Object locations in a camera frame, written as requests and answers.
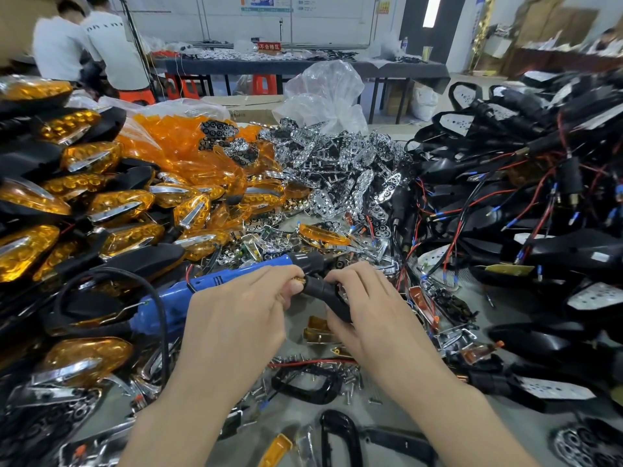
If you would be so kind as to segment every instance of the person in white shirt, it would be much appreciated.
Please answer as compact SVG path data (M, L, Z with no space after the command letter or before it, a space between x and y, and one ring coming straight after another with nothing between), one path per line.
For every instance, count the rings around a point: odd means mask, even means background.
M58 16L40 18L32 35L32 55L39 73L44 78L78 81L80 57L88 51L96 62L101 62L87 34L80 27L84 11L72 0L57 4Z
M145 90L150 87L149 73L141 58L147 49L141 40L139 52L131 31L121 16L110 12L108 0L87 0L93 8L82 22L91 44L106 64L110 85L119 91Z

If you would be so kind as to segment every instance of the black hair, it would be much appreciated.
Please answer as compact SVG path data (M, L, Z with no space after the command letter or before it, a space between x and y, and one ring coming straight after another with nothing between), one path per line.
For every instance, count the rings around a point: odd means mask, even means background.
M59 15L64 15L65 13L68 13L70 11L76 11L84 16L84 10L82 9L82 6L78 5L78 3L73 0L60 0L56 4L56 9L58 10Z
M91 6L106 6L108 4L108 0L87 0L87 3Z

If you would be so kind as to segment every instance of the forearm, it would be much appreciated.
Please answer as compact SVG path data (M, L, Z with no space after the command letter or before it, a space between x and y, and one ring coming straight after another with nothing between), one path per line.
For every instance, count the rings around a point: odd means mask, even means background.
M229 413L218 396L161 397L138 414L120 467L201 467Z
M407 411L445 465L538 467L482 393L458 380L442 382Z

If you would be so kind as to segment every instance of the whiteboard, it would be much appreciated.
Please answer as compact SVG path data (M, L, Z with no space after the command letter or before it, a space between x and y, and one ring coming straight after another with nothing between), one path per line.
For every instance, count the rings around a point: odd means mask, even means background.
M119 0L111 1L120 12ZM368 45L376 0L128 0L128 6L141 34L168 42L259 37Z

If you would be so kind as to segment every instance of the dark gray door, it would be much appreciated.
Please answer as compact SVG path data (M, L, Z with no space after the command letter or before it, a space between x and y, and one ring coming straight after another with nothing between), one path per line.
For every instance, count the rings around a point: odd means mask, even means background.
M424 28L428 1L407 0L400 38L409 37L407 54L421 55L422 47L433 46L431 60L446 63L465 0L441 0L434 27Z

